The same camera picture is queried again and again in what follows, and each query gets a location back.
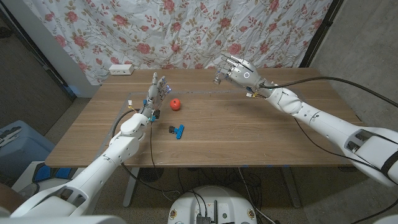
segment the white robotic arm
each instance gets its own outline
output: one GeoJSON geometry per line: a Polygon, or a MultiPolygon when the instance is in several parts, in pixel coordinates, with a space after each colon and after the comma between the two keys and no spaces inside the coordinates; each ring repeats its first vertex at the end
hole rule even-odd
{"type": "Polygon", "coordinates": [[[227,64],[218,70],[214,84],[219,85],[225,78],[264,96],[273,107],[304,122],[337,145],[346,157],[367,164],[350,160],[369,177],[390,187],[398,183],[397,132],[353,125],[306,104],[289,89],[270,83],[258,75],[251,63],[230,54],[222,59],[227,64]]]}
{"type": "Polygon", "coordinates": [[[35,194],[12,213],[11,218],[84,215],[114,170],[138,151],[139,143],[145,138],[143,129],[159,117],[159,108],[170,91],[165,77],[157,81],[154,73],[144,106],[122,124],[107,150],[73,180],[35,194]]]}

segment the wooden table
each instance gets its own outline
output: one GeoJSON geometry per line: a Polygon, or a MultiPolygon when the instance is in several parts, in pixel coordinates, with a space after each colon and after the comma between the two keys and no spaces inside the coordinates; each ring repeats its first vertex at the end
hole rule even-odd
{"type": "MultiPolygon", "coordinates": [[[[314,146],[293,117],[277,111],[265,100],[248,98],[243,89],[227,82],[214,85],[215,70],[136,70],[128,76],[110,76],[45,163],[51,167],[85,167],[90,164],[107,148],[110,139],[107,134],[115,119],[128,110],[126,100],[132,100],[134,108],[142,106],[154,72],[160,77],[165,75],[172,88],[161,107],[160,119],[152,125],[152,150],[158,167],[349,164],[314,146]],[[173,98],[182,102],[180,111],[171,110],[169,102],[173,98]],[[181,140],[176,140],[168,130],[169,126],[178,127],[180,124],[185,129],[181,140]]],[[[318,71],[312,68],[267,68],[258,69],[258,72],[278,84],[319,76],[318,71]]],[[[362,124],[327,81],[302,83],[290,89],[316,108],[353,124],[362,124]]],[[[317,144],[339,152],[309,127],[304,124],[302,127],[317,144]]],[[[149,134],[137,154],[125,164],[152,167],[149,134]]]]}

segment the table leg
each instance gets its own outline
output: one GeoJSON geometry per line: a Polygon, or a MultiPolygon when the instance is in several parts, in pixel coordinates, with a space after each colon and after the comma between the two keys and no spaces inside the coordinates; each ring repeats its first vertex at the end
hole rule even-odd
{"type": "MultiPolygon", "coordinates": [[[[139,167],[133,167],[131,169],[131,173],[134,174],[136,177],[138,177],[138,171],[139,171],[139,167]]],[[[130,177],[129,183],[127,184],[126,193],[124,194],[124,199],[123,199],[123,206],[126,208],[128,206],[130,206],[130,204],[131,204],[131,197],[132,197],[132,193],[134,191],[135,185],[136,185],[136,180],[134,180],[134,178],[130,177]]]]}
{"type": "Polygon", "coordinates": [[[292,199],[292,205],[295,208],[301,207],[301,201],[299,193],[297,192],[296,184],[293,178],[292,170],[289,167],[282,167],[282,173],[289,191],[290,198],[292,199]]]}

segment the wall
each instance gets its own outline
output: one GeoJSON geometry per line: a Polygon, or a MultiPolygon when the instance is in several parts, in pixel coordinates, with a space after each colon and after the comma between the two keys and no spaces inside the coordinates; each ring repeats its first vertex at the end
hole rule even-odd
{"type": "MultiPolygon", "coordinates": [[[[311,67],[398,102],[398,3],[346,0],[311,67]]],[[[344,83],[333,88],[368,126],[398,131],[398,108],[344,83]]]]}
{"type": "Polygon", "coordinates": [[[92,97],[100,86],[91,85],[79,66],[69,57],[23,0],[2,0],[39,49],[57,69],[77,97],[92,97]]]}
{"type": "Polygon", "coordinates": [[[72,103],[15,35],[0,39],[0,96],[0,128],[22,120],[43,135],[72,103]]]}

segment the red ball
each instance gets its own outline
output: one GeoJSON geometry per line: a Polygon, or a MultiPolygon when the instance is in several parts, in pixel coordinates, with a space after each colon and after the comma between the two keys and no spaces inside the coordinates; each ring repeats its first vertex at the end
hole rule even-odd
{"type": "Polygon", "coordinates": [[[170,101],[170,107],[174,110],[174,111],[178,111],[181,107],[181,102],[179,99],[172,99],[172,101],[170,101]]]}

